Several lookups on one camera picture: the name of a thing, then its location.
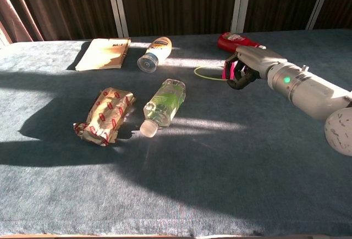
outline green indicator light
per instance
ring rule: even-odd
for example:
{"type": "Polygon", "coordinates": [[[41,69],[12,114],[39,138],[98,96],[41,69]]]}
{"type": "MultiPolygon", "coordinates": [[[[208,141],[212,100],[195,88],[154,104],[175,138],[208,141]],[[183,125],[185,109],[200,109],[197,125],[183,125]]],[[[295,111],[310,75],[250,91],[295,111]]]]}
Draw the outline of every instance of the green indicator light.
{"type": "Polygon", "coordinates": [[[289,76],[284,78],[284,82],[288,84],[291,81],[291,78],[289,76]]]}

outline white bottle cap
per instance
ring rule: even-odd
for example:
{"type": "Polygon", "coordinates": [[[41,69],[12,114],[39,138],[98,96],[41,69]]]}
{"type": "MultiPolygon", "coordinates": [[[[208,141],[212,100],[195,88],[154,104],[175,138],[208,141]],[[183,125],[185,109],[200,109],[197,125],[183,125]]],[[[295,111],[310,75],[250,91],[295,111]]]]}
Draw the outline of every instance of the white bottle cap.
{"type": "Polygon", "coordinates": [[[145,120],[140,128],[141,133],[146,137],[154,137],[158,131],[158,124],[152,120],[145,120]]]}

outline plastic water bottle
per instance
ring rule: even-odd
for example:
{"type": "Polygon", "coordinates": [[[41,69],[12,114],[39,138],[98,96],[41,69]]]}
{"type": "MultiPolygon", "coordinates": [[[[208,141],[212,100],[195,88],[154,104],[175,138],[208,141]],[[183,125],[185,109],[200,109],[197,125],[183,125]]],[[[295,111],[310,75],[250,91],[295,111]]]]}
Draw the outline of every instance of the plastic water bottle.
{"type": "Polygon", "coordinates": [[[154,40],[146,53],[137,60],[138,68],[146,73],[153,73],[159,62],[163,62],[171,53],[171,40],[160,37],[154,40]]]}
{"type": "Polygon", "coordinates": [[[145,121],[140,128],[141,133],[153,137],[158,128],[169,126],[185,97],[186,86],[183,82],[172,79],[164,81],[143,108],[145,121]]]}

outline blue-gray carpet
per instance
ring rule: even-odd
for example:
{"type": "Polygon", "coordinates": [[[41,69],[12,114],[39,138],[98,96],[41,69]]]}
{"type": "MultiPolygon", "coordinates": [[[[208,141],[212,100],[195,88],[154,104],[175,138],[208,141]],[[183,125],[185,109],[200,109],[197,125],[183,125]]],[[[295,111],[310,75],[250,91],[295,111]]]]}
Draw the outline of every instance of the blue-gray carpet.
{"type": "MultiPolygon", "coordinates": [[[[116,70],[74,71],[86,41],[0,49],[0,235],[352,235],[352,157],[265,81],[235,91],[195,76],[230,56],[218,36],[170,37],[152,74],[136,60],[154,37],[132,38],[116,70]],[[142,108],[168,77],[186,84],[186,100],[170,128],[145,138],[142,108]],[[100,147],[72,124],[106,87],[137,101],[118,143],[100,147]]],[[[352,31],[247,36],[352,90],[352,31]]]]}

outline mayonnaise bottle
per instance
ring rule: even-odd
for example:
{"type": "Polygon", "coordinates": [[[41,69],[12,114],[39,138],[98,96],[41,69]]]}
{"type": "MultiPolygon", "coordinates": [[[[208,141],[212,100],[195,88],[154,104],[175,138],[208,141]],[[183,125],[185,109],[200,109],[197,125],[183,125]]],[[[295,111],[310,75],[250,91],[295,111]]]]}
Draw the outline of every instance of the mayonnaise bottle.
{"type": "Polygon", "coordinates": [[[138,67],[146,73],[153,73],[158,63],[169,57],[171,49],[170,39],[167,37],[157,38],[149,45],[146,53],[138,59],[138,67]]]}

